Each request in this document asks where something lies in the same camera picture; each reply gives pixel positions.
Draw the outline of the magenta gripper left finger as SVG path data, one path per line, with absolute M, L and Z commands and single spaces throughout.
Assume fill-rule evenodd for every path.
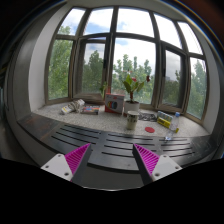
M 90 155 L 91 144 L 87 143 L 66 155 L 56 154 L 41 169 L 75 184 L 80 184 Z

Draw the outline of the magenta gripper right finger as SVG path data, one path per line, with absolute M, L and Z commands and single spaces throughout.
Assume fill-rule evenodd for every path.
M 138 144 L 133 145 L 133 155 L 144 185 L 182 169 L 182 167 L 168 155 L 157 155 Z

